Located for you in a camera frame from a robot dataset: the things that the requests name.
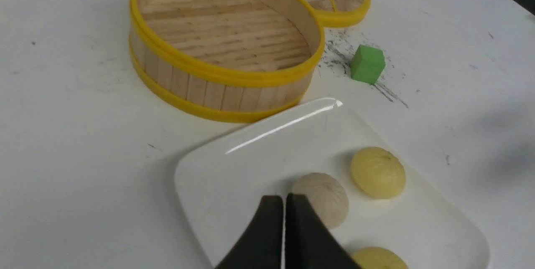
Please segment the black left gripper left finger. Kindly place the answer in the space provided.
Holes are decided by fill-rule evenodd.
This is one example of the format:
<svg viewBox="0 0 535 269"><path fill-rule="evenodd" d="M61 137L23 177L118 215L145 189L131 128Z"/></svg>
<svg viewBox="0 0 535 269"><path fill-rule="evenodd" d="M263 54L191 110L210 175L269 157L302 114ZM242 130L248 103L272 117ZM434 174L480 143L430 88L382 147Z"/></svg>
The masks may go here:
<svg viewBox="0 0 535 269"><path fill-rule="evenodd" d="M279 269L283 244L283 199L264 195L246 230L217 269Z"/></svg>

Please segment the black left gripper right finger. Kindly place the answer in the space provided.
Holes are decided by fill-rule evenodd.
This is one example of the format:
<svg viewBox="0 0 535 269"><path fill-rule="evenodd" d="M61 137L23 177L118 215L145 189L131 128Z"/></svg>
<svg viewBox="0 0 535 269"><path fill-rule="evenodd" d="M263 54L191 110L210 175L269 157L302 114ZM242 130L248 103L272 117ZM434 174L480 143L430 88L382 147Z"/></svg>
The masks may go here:
<svg viewBox="0 0 535 269"><path fill-rule="evenodd" d="M287 195L285 233L287 269L360 268L331 235L305 195Z"/></svg>

